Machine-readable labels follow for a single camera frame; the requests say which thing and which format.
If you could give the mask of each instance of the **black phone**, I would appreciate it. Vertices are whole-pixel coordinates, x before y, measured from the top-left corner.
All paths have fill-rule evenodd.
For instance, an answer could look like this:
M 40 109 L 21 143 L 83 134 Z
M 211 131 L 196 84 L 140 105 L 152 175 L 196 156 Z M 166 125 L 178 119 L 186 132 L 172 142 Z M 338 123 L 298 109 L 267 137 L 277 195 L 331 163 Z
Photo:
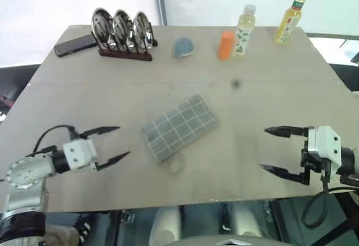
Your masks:
M 73 40 L 66 41 L 64 43 L 56 44 L 54 46 L 54 50 L 58 57 L 63 57 L 64 55 L 72 54 L 74 52 L 94 47 L 96 45 L 97 44 L 94 37 L 89 34 Z

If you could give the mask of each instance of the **black cable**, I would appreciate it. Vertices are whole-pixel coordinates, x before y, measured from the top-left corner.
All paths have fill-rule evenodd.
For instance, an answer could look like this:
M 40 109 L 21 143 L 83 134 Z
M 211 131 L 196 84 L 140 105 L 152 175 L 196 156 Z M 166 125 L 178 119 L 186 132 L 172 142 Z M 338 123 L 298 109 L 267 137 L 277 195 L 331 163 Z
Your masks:
M 70 139 L 72 140 L 74 138 L 74 136 L 77 135 L 76 131 L 75 131 L 75 128 L 73 126 L 70 126 L 68 124 L 59 124 L 58 126 L 54 126 L 48 130 L 46 130 L 41 136 L 40 138 L 38 139 L 38 141 L 36 142 L 36 145 L 35 145 L 35 148 L 33 150 L 33 153 L 35 153 L 39 146 L 40 146 L 40 143 L 41 141 L 43 140 L 43 138 L 46 136 L 47 133 L 49 133 L 51 130 L 54 130 L 56 128 L 67 128 L 69 134 L 70 134 Z
M 334 191 L 342 191 L 342 190 L 352 190 L 352 191 L 358 192 L 359 188 L 356 188 L 356 187 L 334 187 L 334 188 L 328 189 L 328 183 L 323 182 L 323 191 L 319 192 L 318 194 L 313 196 L 312 199 L 309 200 L 307 206 L 305 207 L 304 212 L 302 214 L 302 218 L 301 218 L 302 223 L 307 228 L 317 228 L 318 226 L 320 226 L 324 222 L 324 220 L 328 214 L 329 200 L 330 200 L 329 193 L 334 192 Z M 320 196 L 323 196 L 323 199 L 324 199 L 323 200 L 323 211 L 316 221 L 308 223 L 306 219 L 307 219 L 307 214 L 309 212 L 309 209 Z

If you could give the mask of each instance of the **orange cup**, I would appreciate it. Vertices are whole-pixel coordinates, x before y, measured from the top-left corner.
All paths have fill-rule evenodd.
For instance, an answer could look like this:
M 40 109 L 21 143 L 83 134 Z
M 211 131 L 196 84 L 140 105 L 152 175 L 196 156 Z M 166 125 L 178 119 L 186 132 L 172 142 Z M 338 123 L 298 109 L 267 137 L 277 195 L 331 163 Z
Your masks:
M 234 42 L 234 33 L 232 31 L 222 32 L 220 45 L 218 49 L 218 58 L 227 60 L 231 56 L 231 51 Z

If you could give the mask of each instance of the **stainless steel plate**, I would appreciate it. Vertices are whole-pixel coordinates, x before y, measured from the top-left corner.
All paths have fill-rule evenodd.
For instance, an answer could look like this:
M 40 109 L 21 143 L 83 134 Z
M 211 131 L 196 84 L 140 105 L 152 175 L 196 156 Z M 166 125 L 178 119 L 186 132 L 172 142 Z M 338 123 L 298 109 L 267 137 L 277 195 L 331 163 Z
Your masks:
M 112 39 L 112 16 L 103 8 L 97 8 L 92 15 L 92 31 L 101 43 Z
M 131 50 L 134 45 L 132 21 L 124 10 L 118 10 L 113 16 L 113 33 L 116 41 L 126 50 L 126 45 Z
M 138 12 L 133 25 L 134 40 L 137 46 L 149 52 L 153 45 L 153 33 L 150 22 L 143 12 Z

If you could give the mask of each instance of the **yellow bottle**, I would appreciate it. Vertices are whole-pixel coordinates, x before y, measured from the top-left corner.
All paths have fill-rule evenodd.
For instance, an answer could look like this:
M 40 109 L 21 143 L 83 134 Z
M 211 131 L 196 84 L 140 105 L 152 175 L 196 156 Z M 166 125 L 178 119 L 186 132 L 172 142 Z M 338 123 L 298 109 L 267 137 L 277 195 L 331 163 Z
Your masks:
M 302 16 L 301 10 L 304 2 L 305 0 L 294 0 L 292 7 L 286 10 L 277 34 L 274 37 L 276 43 L 287 43 Z
M 249 38 L 256 23 L 254 13 L 256 6 L 252 4 L 245 5 L 243 15 L 240 16 L 237 25 L 236 39 L 234 41 L 233 54 L 242 56 L 246 53 Z

